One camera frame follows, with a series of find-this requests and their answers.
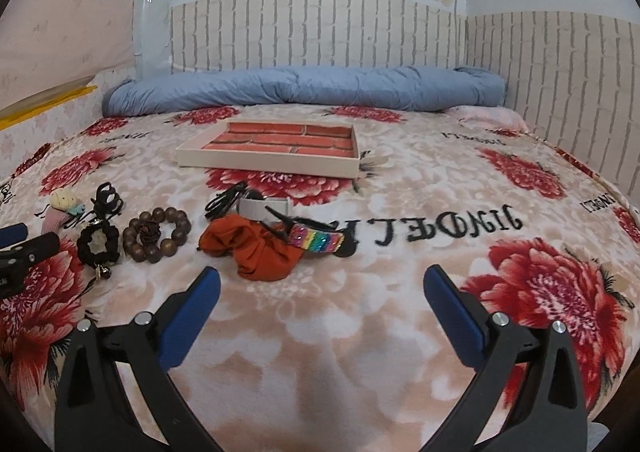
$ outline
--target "floral blanket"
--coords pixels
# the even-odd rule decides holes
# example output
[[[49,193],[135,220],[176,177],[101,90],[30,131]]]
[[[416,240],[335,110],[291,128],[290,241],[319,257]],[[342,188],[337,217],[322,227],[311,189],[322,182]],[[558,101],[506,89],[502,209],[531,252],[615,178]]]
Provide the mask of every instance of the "floral blanket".
[[[212,123],[242,118],[353,123],[362,152],[355,181],[181,168],[175,148]],[[230,257],[196,252],[205,204],[246,180],[289,197],[298,215],[339,221],[353,257],[305,258],[283,281],[245,281]],[[185,363],[171,371],[202,424],[227,451],[417,451],[473,375],[460,364],[422,294],[439,263],[489,311],[520,324],[563,320],[574,337],[594,417],[640,347],[638,212],[568,154],[508,130],[471,130],[446,115],[360,107],[273,105],[98,121],[43,147],[5,186],[0,226],[42,225],[47,195],[71,186],[87,202],[110,181],[126,202],[122,230],[143,210],[174,206],[193,223],[188,243],[156,265],[122,257],[84,292],[78,226],[35,266],[26,290],[0,302],[0,357],[26,417],[53,443],[55,388],[68,335],[84,316],[128,323],[183,291],[206,265],[222,296]],[[130,371],[132,404],[160,437]],[[498,431],[522,369],[485,429]]]

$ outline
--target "blue gripper pad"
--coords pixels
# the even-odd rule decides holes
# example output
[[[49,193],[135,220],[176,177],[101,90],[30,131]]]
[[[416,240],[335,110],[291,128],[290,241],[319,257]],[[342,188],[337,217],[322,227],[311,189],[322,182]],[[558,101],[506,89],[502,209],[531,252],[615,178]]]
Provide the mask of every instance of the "blue gripper pad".
[[[0,229],[0,249],[26,241],[28,236],[29,230],[23,223],[2,228]]]
[[[188,296],[160,335],[158,361],[164,372],[178,367],[220,298],[220,275],[206,267],[187,291]]]
[[[462,303],[456,286],[437,265],[424,273],[423,286],[424,296],[460,361],[476,371],[482,369],[485,335]]]

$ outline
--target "blanket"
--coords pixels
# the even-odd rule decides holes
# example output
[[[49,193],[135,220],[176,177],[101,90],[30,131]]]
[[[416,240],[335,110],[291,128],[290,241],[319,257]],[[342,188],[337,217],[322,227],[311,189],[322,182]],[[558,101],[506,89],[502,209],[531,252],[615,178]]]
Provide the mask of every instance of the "blanket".
[[[354,125],[356,180],[178,167],[175,148],[228,117]],[[204,207],[237,181],[288,197],[296,215],[351,227],[353,257],[307,257],[286,279],[252,282],[231,257],[196,251]],[[82,225],[61,232],[60,253],[35,266],[26,290],[0,303],[0,357],[9,389],[53,443],[55,386],[68,334],[84,316],[129,323],[183,291],[203,267],[222,295],[185,362],[170,375],[228,452],[417,451],[469,384],[422,294],[438,263],[489,311],[574,338],[592,418],[640,347],[638,213],[610,183],[523,133],[470,129],[444,114],[366,107],[273,105],[105,118],[23,165],[0,205],[0,225],[39,233],[47,195],[69,186],[89,204],[110,181],[126,203],[123,230],[144,210],[173,206],[193,224],[159,263],[123,256],[110,279],[84,288]],[[170,225],[162,225],[166,237]],[[100,251],[99,241],[95,250]],[[142,426],[161,438],[120,369]],[[483,437],[498,432],[518,391],[514,369]]]
[[[126,82],[104,98],[102,113],[140,116],[216,104],[364,105],[434,112],[454,105],[500,106],[502,77],[476,67],[271,67],[180,72]]]

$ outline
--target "bell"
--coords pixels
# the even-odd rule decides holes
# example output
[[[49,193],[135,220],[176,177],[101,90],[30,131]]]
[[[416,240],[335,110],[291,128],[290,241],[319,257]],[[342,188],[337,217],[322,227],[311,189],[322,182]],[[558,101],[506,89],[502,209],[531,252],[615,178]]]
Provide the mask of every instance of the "bell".
[[[103,265],[98,265],[95,268],[95,278],[98,280],[111,278],[111,270]]]

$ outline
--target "pink wall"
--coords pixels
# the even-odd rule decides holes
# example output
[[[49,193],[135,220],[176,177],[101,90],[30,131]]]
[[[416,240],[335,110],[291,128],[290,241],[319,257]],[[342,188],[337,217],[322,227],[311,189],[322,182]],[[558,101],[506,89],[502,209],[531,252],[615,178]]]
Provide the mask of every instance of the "pink wall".
[[[11,0],[0,18],[0,110],[132,66],[133,0]]]

